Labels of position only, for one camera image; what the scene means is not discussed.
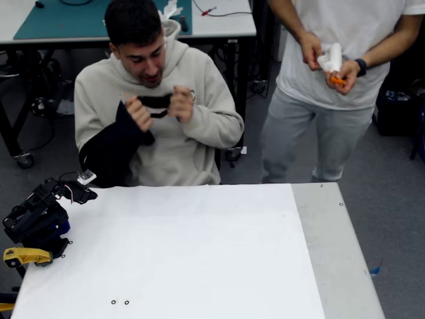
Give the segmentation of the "seated man left hand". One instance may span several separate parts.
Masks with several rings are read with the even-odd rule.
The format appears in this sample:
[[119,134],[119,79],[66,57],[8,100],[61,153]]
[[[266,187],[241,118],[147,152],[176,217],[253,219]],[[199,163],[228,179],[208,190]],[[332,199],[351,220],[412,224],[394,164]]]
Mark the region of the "seated man left hand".
[[188,123],[193,115],[193,98],[187,86],[174,86],[170,99],[169,115],[182,124]]

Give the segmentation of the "standing man right hand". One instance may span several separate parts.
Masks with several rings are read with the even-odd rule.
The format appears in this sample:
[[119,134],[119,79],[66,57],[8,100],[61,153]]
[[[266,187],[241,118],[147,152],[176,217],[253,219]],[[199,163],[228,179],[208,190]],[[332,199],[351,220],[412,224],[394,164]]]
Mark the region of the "standing man right hand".
[[300,44],[303,61],[308,65],[310,70],[320,70],[321,67],[317,58],[322,55],[321,41],[314,34],[304,31],[300,36],[298,43]]

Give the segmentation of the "standing man left hand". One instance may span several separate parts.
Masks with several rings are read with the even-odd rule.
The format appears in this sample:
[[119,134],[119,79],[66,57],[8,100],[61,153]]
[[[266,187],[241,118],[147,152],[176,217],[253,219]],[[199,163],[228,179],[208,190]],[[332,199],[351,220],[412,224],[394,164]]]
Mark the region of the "standing man left hand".
[[331,89],[346,96],[353,89],[360,71],[361,67],[358,62],[346,60],[339,72],[333,71],[327,75],[327,84]]

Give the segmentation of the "seated man right hand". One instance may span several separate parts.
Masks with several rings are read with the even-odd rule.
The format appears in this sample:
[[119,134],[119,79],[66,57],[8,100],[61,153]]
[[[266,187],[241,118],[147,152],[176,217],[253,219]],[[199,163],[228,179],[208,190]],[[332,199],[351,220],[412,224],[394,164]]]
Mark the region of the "seated man right hand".
[[153,120],[151,119],[146,107],[141,103],[137,96],[127,100],[125,102],[125,107],[132,120],[143,133],[146,133],[152,127]]

